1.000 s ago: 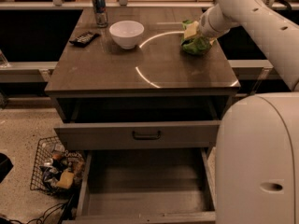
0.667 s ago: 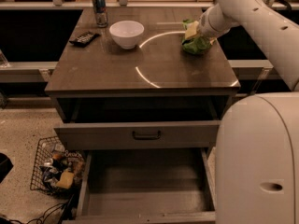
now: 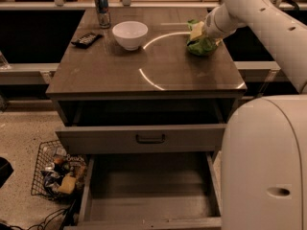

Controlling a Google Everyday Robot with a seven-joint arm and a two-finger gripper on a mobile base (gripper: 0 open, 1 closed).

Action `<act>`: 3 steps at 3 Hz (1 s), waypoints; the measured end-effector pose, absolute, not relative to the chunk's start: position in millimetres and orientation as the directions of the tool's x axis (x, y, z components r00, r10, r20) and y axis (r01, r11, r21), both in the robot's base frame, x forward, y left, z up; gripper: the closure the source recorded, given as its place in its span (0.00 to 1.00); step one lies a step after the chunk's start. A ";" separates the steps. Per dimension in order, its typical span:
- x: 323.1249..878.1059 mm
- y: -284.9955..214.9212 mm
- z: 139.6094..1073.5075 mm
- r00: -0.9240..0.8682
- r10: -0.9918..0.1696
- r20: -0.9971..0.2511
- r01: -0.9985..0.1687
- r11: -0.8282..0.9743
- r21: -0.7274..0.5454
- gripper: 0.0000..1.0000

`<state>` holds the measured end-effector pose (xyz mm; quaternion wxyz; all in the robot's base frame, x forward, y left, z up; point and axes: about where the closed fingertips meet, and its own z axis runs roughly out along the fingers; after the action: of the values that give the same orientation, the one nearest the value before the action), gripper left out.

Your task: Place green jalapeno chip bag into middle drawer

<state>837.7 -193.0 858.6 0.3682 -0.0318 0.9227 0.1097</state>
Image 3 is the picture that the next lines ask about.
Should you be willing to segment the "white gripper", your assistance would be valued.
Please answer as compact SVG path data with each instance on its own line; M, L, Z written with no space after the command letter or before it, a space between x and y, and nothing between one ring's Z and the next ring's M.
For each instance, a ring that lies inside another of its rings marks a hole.
M213 9L204 19L192 25L190 40L195 41L204 36L216 38L216 45L220 45L224 38L232 35L238 28L238 19L231 15L225 5Z

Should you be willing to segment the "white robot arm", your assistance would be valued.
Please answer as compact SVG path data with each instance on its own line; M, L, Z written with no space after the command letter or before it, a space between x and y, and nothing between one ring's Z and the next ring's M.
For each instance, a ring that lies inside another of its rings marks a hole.
M223 0L201 33L223 39L248 26L295 87L231 116L222 142L222 230L307 230L307 26L280 0Z

